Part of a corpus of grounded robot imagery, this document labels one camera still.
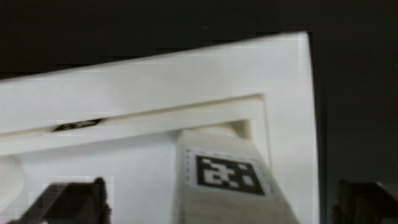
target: white panel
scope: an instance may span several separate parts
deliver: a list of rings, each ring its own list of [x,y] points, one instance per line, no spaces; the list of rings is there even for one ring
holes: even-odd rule
[[[99,142],[17,156],[28,186],[0,223],[20,218],[49,184],[107,181],[113,223],[171,224],[177,133]]]

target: dark background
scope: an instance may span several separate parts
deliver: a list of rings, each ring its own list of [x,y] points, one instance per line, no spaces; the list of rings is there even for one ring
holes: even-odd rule
[[[397,181],[397,15],[383,0],[0,0],[0,78],[306,30],[326,223],[338,180]]]

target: white structure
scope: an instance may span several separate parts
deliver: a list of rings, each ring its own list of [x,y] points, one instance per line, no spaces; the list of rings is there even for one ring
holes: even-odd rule
[[[299,223],[319,224],[312,78],[308,35],[298,33],[6,80],[0,155],[235,123]],[[97,126],[52,132],[99,118]]]

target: white frame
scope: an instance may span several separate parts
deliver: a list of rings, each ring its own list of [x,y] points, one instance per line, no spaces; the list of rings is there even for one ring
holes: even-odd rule
[[[24,137],[24,133],[61,123],[152,113],[253,95],[262,96],[266,103],[266,123],[255,125],[269,130],[273,174],[301,223],[319,224],[319,153],[306,33],[3,81],[0,142],[13,137],[19,141],[35,139]],[[3,145],[3,150],[8,150],[6,154],[26,152],[19,146],[4,149]]]

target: black and white square marker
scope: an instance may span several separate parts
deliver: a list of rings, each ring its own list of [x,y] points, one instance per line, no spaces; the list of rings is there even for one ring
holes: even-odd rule
[[[198,185],[266,195],[251,163],[196,156]]]
[[[271,181],[260,163],[255,158],[237,157],[230,153],[187,149],[187,187],[273,199]]]

